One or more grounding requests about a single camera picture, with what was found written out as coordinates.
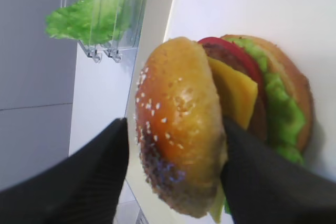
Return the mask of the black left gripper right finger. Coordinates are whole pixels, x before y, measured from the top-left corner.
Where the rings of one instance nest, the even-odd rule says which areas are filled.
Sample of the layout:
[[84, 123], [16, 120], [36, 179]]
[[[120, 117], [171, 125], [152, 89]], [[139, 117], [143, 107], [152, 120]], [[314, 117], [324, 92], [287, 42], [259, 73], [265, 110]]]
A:
[[335, 223], [335, 183], [293, 164], [225, 117], [221, 181], [234, 223]]

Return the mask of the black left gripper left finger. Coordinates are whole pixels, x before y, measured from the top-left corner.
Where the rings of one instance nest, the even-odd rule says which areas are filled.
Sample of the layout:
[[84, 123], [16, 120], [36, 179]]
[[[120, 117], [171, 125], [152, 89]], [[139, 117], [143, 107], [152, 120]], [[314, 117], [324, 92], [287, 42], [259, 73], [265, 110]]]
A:
[[113, 223], [129, 163], [116, 119], [51, 169], [1, 191], [1, 223]]

